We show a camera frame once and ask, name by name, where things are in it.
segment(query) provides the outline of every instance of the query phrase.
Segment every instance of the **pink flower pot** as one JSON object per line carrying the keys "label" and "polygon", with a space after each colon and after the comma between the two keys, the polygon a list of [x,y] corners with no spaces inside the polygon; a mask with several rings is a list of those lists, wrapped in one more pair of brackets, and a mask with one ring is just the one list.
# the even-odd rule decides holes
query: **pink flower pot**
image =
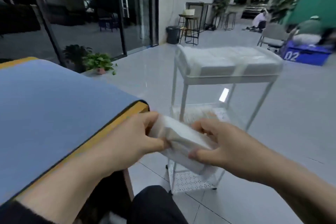
{"label": "pink flower pot", "polygon": [[105,69],[103,69],[103,68],[97,68],[97,73],[98,74],[106,74],[106,71],[105,71]]}

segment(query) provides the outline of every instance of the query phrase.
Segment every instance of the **person's right hand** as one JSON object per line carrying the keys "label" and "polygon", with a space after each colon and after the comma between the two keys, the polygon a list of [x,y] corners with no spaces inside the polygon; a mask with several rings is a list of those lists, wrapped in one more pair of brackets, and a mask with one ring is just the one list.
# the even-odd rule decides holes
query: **person's right hand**
{"label": "person's right hand", "polygon": [[201,119],[192,126],[206,133],[219,147],[215,150],[195,150],[189,158],[224,168],[233,175],[263,184],[268,183],[270,172],[281,155],[270,150],[236,126],[217,119]]}

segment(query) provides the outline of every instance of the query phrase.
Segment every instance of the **black sleeve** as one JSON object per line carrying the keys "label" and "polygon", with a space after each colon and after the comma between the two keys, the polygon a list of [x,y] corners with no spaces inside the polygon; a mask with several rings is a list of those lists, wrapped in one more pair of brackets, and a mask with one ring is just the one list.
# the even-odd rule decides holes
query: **black sleeve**
{"label": "black sleeve", "polygon": [[54,224],[33,213],[17,201],[7,202],[0,206],[1,224]]}

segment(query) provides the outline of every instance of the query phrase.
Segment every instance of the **blue crate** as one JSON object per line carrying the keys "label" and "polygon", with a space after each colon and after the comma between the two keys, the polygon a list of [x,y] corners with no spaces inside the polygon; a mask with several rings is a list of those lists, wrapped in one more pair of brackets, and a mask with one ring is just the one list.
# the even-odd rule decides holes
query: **blue crate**
{"label": "blue crate", "polygon": [[332,53],[331,50],[328,50],[321,46],[315,46],[315,45],[295,46],[295,44],[292,41],[289,41],[287,44],[286,51],[283,53],[282,58],[288,61],[305,63],[315,66],[323,66],[331,53]]}

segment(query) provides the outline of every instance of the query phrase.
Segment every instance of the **black trash bin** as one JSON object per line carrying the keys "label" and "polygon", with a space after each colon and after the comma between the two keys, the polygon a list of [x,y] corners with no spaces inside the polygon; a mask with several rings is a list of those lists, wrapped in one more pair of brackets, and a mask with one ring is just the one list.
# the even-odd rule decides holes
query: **black trash bin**
{"label": "black trash bin", "polygon": [[180,38],[180,28],[181,26],[169,26],[166,27],[167,31],[167,43],[169,44],[178,44]]}

